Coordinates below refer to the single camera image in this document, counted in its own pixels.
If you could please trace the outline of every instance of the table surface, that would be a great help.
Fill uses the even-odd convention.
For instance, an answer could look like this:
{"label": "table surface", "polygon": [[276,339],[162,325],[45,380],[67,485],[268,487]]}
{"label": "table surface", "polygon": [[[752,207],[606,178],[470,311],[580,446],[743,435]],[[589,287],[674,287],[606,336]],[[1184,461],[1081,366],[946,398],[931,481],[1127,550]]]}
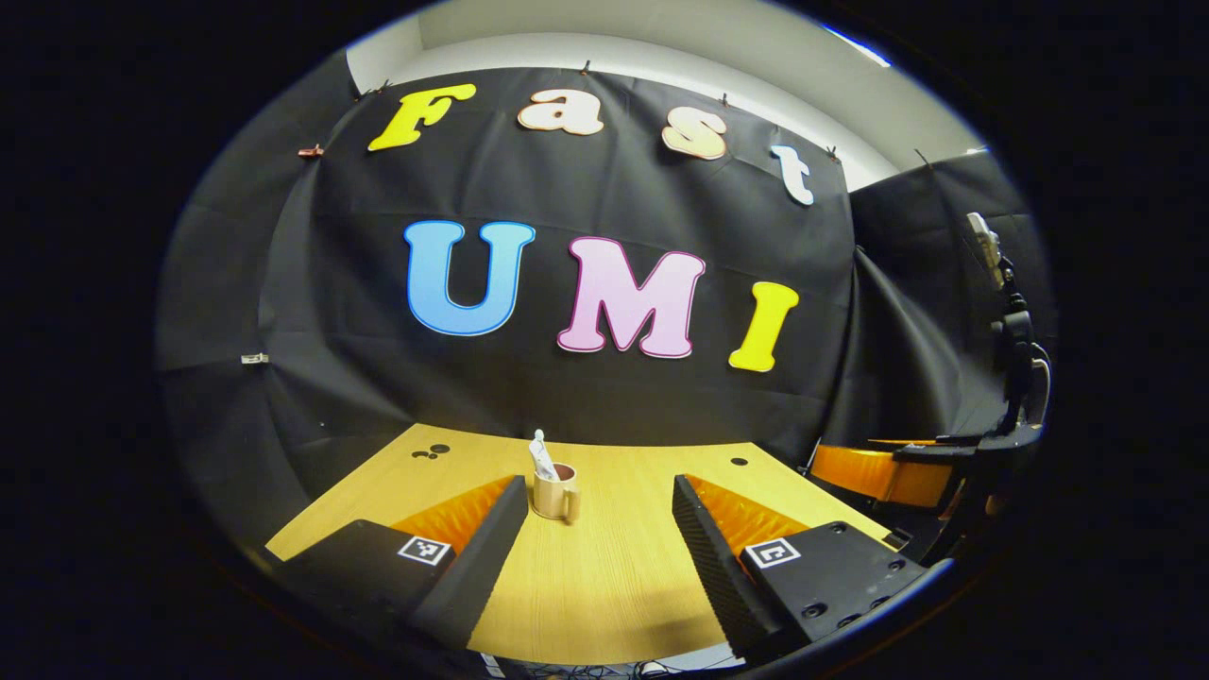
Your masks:
{"label": "table surface", "polygon": [[[413,451],[445,444],[436,459]],[[806,526],[889,531],[751,443],[603,446],[546,440],[577,469],[567,525],[530,506],[469,649],[551,664],[632,663],[725,641],[672,517],[672,480],[694,474]],[[745,466],[730,462],[741,457]],[[289,559],[354,519],[392,525],[504,476],[532,492],[528,439],[415,425],[317,499],[267,543]]]}

